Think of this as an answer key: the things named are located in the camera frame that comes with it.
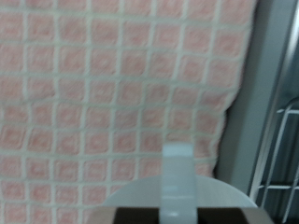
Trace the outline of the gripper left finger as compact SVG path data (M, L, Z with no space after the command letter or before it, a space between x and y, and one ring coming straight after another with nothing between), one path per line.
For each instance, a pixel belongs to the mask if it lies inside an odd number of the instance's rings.
M159 224L158 208L99 207L87 224Z

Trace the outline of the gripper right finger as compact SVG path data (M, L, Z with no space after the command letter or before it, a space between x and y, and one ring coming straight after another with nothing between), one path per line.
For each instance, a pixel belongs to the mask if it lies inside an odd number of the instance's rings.
M198 224L275 224L260 208L198 208Z

